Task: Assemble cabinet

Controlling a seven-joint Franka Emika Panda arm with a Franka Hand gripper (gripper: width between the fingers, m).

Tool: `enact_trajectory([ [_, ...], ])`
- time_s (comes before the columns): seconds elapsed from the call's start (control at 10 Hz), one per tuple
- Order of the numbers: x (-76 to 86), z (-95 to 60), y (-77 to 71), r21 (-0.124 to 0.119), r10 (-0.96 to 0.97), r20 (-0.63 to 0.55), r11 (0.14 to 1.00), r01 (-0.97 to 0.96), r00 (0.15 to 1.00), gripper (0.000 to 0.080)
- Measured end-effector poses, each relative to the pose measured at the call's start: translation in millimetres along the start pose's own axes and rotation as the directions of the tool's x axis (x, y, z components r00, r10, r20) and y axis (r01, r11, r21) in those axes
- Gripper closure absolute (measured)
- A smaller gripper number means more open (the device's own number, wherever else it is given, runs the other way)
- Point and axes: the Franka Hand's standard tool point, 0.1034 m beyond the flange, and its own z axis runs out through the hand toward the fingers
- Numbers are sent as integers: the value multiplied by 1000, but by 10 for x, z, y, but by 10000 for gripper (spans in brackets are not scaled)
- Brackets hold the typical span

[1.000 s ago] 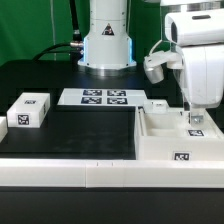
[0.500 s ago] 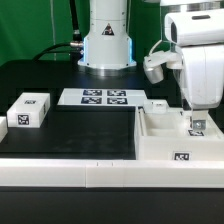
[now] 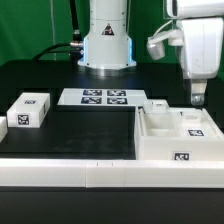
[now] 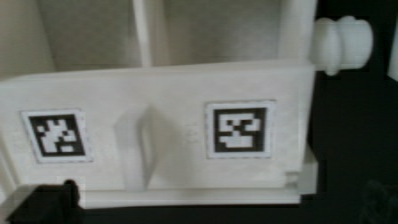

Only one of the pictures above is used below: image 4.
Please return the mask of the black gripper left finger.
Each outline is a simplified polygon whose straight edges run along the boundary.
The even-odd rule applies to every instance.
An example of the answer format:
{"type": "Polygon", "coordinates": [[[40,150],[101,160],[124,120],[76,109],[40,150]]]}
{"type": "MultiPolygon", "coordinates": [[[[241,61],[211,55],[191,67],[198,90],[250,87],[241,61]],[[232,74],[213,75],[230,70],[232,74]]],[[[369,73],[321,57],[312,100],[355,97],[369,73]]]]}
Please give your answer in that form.
{"type": "Polygon", "coordinates": [[[10,224],[83,224],[78,185],[38,185],[8,215],[10,224]]]}

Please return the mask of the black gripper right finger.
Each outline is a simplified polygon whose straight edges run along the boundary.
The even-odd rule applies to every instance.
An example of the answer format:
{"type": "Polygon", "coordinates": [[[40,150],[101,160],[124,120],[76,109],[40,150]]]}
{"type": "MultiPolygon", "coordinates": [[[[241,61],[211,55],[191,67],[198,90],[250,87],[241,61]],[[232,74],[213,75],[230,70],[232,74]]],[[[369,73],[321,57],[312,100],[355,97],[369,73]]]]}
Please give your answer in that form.
{"type": "Polygon", "coordinates": [[[398,185],[374,180],[364,186],[358,224],[398,224],[398,185]]]}

